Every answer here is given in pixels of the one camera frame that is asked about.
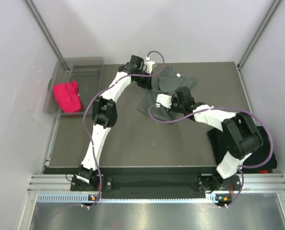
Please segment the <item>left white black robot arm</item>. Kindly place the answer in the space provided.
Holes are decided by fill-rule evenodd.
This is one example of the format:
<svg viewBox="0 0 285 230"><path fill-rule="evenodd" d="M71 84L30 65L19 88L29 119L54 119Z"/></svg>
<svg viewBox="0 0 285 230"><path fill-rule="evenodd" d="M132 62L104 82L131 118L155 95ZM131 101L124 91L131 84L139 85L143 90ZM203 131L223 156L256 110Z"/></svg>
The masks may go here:
<svg viewBox="0 0 285 230"><path fill-rule="evenodd" d="M99 92L92 99L92 104L88 106L92 109L93 120L92 133L87 133L91 140L76 175L87 190L95 189L98 184L98 163L102 148L108 133L118 118L117 100L132 82L137 83L143 89L150 89L154 65L156 62L150 60L149 56L146 59L135 55L131 56L128 63L119 67L108 89Z"/></svg>

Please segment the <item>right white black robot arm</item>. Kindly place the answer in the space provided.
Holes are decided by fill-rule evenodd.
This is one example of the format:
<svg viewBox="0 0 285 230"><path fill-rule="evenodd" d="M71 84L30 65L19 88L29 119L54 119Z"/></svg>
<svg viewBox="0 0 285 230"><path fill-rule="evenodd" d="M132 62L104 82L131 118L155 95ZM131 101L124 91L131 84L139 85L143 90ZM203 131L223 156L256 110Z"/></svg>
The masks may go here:
<svg viewBox="0 0 285 230"><path fill-rule="evenodd" d="M176 90L173 96L157 99L162 102L168 111L183 114L194 113L188 118L192 121L209 125L223 134L227 150L220 163L217 164L216 173L212 181L217 189L223 190L230 185L230 178L234 176L243 162L259 147L263 145L263 138L250 115L244 112L226 112L215 110L211 106L196 102L187 87Z"/></svg>

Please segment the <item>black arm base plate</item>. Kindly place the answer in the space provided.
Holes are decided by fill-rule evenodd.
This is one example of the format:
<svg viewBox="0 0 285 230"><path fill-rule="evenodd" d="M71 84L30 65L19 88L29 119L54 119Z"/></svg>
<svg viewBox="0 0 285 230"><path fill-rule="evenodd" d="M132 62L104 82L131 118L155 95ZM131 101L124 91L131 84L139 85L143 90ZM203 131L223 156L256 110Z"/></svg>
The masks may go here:
<svg viewBox="0 0 285 230"><path fill-rule="evenodd" d="M125 189L133 196L188 195L197 192L234 191L240 188L240 178L220 177L215 167L102 167L97 172L81 171L72 178L71 191L102 191L112 196Z"/></svg>

